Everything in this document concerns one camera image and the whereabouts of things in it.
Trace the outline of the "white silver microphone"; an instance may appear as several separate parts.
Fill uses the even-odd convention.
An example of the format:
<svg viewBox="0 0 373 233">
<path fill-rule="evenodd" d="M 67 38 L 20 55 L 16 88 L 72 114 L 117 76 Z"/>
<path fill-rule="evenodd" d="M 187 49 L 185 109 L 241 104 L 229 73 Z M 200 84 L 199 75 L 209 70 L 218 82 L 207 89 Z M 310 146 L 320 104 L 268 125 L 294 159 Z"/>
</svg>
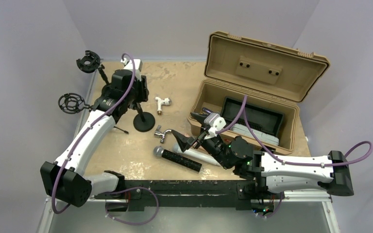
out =
<svg viewBox="0 0 373 233">
<path fill-rule="evenodd" d="M 178 144 L 174 144 L 172 146 L 172 151 L 181 155 L 186 155 L 191 158 L 198 159 L 200 161 L 215 165 L 215 166 L 221 166 L 212 156 L 207 155 L 203 152 L 200 152 L 195 149 L 188 149 L 186 151 L 182 151 Z"/>
</svg>

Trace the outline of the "white plastic faucet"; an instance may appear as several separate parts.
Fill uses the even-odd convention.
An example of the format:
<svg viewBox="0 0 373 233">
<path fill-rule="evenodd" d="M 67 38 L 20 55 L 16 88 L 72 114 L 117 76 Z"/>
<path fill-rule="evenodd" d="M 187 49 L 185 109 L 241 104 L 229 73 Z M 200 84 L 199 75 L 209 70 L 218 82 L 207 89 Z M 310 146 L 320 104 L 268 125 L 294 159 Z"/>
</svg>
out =
<svg viewBox="0 0 373 233">
<path fill-rule="evenodd" d="M 162 106 L 170 106 L 172 101 L 170 98 L 160 98 L 160 97 L 155 97 L 154 100 L 156 101 L 157 103 L 157 114 L 159 116 L 162 115 L 163 111 L 162 111 Z"/>
</svg>

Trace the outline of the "black round-base stand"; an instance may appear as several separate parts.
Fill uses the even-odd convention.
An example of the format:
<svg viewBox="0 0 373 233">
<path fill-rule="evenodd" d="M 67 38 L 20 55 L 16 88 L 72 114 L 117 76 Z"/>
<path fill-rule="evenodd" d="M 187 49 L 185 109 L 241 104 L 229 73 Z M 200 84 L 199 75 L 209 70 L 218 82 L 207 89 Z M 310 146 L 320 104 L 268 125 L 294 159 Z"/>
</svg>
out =
<svg viewBox="0 0 373 233">
<path fill-rule="evenodd" d="M 144 112 L 140 103 L 136 104 L 137 115 L 134 117 L 134 128 L 139 132 L 148 132 L 155 126 L 155 118 L 149 112 Z"/>
<path fill-rule="evenodd" d="M 106 85 L 110 82 L 104 72 L 104 65 L 101 63 L 101 58 L 98 54 L 91 50 L 86 50 L 85 55 L 81 59 L 76 60 L 76 65 L 78 69 L 84 73 L 93 73 L 98 71 L 101 75 L 102 80 Z"/>
</svg>

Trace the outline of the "black speckled microphone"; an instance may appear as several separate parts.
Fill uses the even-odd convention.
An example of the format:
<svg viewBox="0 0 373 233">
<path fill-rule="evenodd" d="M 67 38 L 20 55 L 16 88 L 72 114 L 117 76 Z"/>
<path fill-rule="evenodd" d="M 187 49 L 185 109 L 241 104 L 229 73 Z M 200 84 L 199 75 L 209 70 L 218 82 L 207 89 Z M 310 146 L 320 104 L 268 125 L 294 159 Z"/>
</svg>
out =
<svg viewBox="0 0 373 233">
<path fill-rule="evenodd" d="M 162 157 L 181 166 L 200 172 L 202 169 L 202 164 L 191 159 L 185 158 L 180 154 L 164 149 L 161 146 L 157 146 L 153 149 L 153 154 L 157 157 Z"/>
</svg>

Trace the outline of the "black tripod microphone stand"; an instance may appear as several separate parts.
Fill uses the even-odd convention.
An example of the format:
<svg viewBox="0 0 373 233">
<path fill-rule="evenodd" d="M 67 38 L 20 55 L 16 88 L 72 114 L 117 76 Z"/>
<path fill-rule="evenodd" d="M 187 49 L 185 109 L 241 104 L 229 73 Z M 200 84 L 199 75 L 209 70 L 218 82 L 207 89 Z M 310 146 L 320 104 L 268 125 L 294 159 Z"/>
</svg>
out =
<svg viewBox="0 0 373 233">
<path fill-rule="evenodd" d="M 85 102 L 81 95 L 76 93 L 66 93 L 59 98 L 58 106 L 61 111 L 71 115 L 77 114 L 84 109 L 88 109 L 89 111 L 100 111 L 102 116 L 112 117 L 115 123 L 118 123 L 136 99 L 135 94 L 131 92 L 121 102 L 119 102 L 120 97 L 120 94 L 101 94 L 95 100 L 94 104 L 90 105 Z"/>
</svg>

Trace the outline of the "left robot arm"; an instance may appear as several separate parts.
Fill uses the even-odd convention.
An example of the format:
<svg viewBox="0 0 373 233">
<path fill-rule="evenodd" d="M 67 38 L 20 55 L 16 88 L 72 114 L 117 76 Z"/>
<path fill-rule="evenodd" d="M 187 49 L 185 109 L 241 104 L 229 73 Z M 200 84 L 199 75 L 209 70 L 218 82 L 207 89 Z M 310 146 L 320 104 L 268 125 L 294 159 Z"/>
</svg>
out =
<svg viewBox="0 0 373 233">
<path fill-rule="evenodd" d="M 55 162 L 45 162 L 40 168 L 55 213 L 60 213 L 56 209 L 56 200 L 81 207 L 91 196 L 108 193 L 118 199 L 125 194 L 123 175 L 109 170 L 88 177 L 84 173 L 103 138 L 128 109 L 141 112 L 140 103 L 148 100 L 148 94 L 146 76 L 141 75 L 139 68 L 114 72 L 111 83 L 102 88 L 85 125 L 72 143 Z"/>
</svg>

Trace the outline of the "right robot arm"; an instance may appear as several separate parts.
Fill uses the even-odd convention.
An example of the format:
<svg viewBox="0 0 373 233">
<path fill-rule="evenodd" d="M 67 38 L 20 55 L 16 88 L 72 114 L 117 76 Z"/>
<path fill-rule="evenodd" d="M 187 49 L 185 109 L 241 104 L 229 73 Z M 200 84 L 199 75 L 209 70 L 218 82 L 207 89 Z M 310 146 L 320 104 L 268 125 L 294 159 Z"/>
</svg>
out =
<svg viewBox="0 0 373 233">
<path fill-rule="evenodd" d="M 334 196 L 354 195 L 346 158 L 340 151 L 319 157 L 293 157 L 267 154 L 256 150 L 242 136 L 229 143 L 217 133 L 226 126 L 218 113 L 192 113 L 201 124 L 197 137 L 173 131 L 181 151 L 202 147 L 224 169 L 232 169 L 240 178 L 254 182 L 253 191 L 261 198 L 287 190 L 320 189 Z"/>
</svg>

